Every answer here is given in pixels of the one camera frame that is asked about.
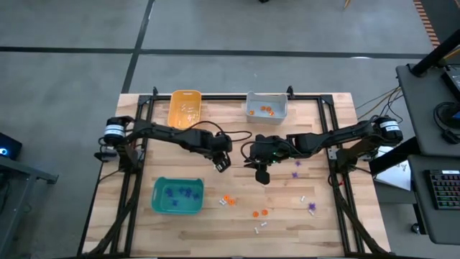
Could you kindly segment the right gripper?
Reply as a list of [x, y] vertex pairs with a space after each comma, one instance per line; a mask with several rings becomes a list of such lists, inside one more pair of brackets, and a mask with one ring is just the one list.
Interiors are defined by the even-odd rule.
[[255, 169], [257, 182], [267, 185], [270, 182], [270, 174], [267, 167], [273, 163], [288, 158], [288, 149], [276, 145], [252, 145], [249, 148], [249, 157], [245, 159], [245, 168]]

